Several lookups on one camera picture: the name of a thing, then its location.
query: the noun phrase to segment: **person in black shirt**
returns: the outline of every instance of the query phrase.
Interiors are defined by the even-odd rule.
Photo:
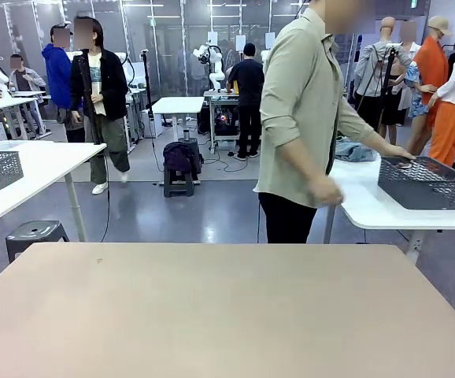
[[[243,49],[243,60],[233,66],[227,80],[227,92],[236,81],[239,89],[239,119],[240,119],[240,149],[235,159],[246,161],[247,156],[256,158],[259,156],[259,138],[261,137],[261,106],[262,86],[264,73],[262,64],[255,61],[256,47],[253,43],[247,43]],[[250,135],[250,151],[247,153],[247,144]]]

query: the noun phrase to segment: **blue hoodie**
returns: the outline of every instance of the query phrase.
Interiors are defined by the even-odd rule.
[[[70,108],[70,68],[72,62],[60,47],[49,43],[42,52],[46,59],[47,81],[51,99],[58,108]]]

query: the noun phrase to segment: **beige shirt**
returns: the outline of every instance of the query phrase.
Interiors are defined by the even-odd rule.
[[[343,98],[343,78],[331,53],[332,35],[311,9],[278,35],[268,56],[261,101],[261,167],[256,192],[308,207],[320,204],[306,179],[277,151],[301,137],[315,162],[327,171],[338,129],[353,140],[374,132]]]

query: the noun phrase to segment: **orange pants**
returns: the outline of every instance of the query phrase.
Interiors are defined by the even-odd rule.
[[[451,102],[439,106],[429,154],[449,167],[455,162],[455,104]]]

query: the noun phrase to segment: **blue cloth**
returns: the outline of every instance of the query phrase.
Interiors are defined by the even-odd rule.
[[[60,47],[49,43],[43,50],[51,99],[58,108],[70,107],[70,69],[72,63]]]
[[[415,89],[415,83],[422,85],[422,79],[420,77],[420,70],[418,65],[413,62],[406,71],[406,76],[404,81],[408,87],[411,88],[413,96],[411,99],[411,109],[409,110],[409,116],[411,118],[423,116],[424,114],[429,113],[429,108],[423,103],[423,96],[420,91]]]
[[[375,151],[367,148],[362,143],[352,142],[346,137],[336,139],[335,157],[338,160],[351,163],[376,160]]]

